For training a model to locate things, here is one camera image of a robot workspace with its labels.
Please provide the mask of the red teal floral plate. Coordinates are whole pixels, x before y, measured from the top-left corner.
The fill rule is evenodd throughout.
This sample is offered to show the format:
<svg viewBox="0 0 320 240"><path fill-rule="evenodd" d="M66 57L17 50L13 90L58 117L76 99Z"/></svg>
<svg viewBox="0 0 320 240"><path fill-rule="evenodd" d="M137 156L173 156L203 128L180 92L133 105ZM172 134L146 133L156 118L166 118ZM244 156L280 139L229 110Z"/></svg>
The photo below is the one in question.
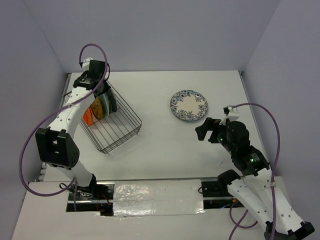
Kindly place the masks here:
<svg viewBox="0 0 320 240"><path fill-rule="evenodd" d="M106 118L112 113L112 105L109 101L109 97L106 93L103 93L98 96L101 106L103 117Z"/></svg>

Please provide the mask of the blue white floral plate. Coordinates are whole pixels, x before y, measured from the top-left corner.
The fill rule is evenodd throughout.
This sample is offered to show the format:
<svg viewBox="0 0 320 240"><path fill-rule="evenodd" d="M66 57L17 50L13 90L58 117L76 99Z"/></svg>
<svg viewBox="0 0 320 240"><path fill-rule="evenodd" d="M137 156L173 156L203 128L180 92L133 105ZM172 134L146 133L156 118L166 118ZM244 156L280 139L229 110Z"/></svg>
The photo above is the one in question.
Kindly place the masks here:
<svg viewBox="0 0 320 240"><path fill-rule="evenodd" d="M195 90L185 89L176 92L169 102L171 112L180 120L195 122L208 112L206 98Z"/></svg>

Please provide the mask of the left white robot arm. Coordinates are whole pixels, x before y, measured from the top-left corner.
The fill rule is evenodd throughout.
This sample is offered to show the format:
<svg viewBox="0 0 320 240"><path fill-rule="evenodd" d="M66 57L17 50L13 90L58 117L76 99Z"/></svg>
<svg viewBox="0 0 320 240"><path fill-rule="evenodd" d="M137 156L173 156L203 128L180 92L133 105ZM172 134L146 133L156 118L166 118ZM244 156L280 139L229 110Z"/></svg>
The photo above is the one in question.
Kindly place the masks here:
<svg viewBox="0 0 320 240"><path fill-rule="evenodd" d="M97 180L81 163L74 135L86 110L109 87L103 82L89 97L77 104L74 102L88 95L98 85L108 66L104 61L90 57L84 60L82 67L84 71L73 83L71 94L64 105L66 109L60 111L47 128L39 128L35 138L40 160L57 168L70 180L75 178L77 191L90 200L98 194Z"/></svg>

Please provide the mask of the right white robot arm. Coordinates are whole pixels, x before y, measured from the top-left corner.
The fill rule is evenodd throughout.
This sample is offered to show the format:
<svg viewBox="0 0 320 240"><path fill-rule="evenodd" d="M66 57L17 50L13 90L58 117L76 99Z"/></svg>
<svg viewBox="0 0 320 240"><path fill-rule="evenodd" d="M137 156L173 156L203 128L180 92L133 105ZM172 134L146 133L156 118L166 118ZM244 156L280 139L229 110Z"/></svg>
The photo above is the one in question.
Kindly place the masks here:
<svg viewBox="0 0 320 240"><path fill-rule="evenodd" d="M223 196L232 195L250 212L264 230L266 240L303 240L315 228L293 209L281 189L272 182L272 169L260 150L251 145L250 134L240 121L221 123L206 118L196 127L198 140L221 144L230 154L241 174L230 169L217 177L217 190Z"/></svg>

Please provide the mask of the yellow patterned small plate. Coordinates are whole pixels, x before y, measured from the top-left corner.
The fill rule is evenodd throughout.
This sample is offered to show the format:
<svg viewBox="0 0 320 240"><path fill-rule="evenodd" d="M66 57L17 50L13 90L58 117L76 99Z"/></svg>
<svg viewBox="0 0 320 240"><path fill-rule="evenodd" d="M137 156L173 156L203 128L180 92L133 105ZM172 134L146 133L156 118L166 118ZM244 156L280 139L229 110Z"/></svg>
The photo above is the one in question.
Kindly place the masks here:
<svg viewBox="0 0 320 240"><path fill-rule="evenodd" d="M104 117L103 107L98 97L95 98L93 103L90 105L90 108L91 108L92 114L97 120L100 120Z"/></svg>

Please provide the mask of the dark green plate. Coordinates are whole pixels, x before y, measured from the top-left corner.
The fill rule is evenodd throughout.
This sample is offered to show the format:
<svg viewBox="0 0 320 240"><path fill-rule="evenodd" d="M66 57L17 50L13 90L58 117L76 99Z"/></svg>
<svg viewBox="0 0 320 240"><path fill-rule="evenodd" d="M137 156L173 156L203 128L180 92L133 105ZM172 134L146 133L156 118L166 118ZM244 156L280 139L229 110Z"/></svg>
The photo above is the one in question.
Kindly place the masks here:
<svg viewBox="0 0 320 240"><path fill-rule="evenodd" d="M116 113L118 111L117 98L111 88L108 90L108 99L111 112Z"/></svg>

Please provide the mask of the orange small plate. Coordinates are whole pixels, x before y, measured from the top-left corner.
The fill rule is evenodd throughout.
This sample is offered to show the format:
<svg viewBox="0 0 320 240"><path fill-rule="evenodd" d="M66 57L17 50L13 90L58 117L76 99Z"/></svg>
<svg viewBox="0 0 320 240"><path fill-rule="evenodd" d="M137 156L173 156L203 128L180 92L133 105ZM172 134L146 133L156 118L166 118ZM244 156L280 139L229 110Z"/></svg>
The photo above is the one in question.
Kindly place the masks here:
<svg viewBox="0 0 320 240"><path fill-rule="evenodd" d="M88 107L82 116L82 120L87 126L91 126L94 123L95 117L93 115L91 107Z"/></svg>

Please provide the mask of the silver tape sheet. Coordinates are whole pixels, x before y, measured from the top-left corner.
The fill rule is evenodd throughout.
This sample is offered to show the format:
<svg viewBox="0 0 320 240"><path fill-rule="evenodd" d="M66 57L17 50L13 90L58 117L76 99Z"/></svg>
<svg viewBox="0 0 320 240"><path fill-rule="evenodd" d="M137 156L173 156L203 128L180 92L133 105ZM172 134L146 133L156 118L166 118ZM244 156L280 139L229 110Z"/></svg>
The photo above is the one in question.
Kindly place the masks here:
<svg viewBox="0 0 320 240"><path fill-rule="evenodd" d="M113 215L117 217L183 216L205 212L198 192L201 181L117 181L113 193Z"/></svg>

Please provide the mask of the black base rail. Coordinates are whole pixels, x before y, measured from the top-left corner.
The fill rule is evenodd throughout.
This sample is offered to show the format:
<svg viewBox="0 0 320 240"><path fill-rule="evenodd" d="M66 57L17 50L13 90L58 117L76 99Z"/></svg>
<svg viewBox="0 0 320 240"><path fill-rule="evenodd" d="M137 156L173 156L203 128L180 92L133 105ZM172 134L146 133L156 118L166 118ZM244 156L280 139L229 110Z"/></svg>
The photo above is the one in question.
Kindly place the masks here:
<svg viewBox="0 0 320 240"><path fill-rule="evenodd" d="M236 198L215 178L99 181L93 196L68 193L66 212L95 212L106 217L186 216L228 209Z"/></svg>

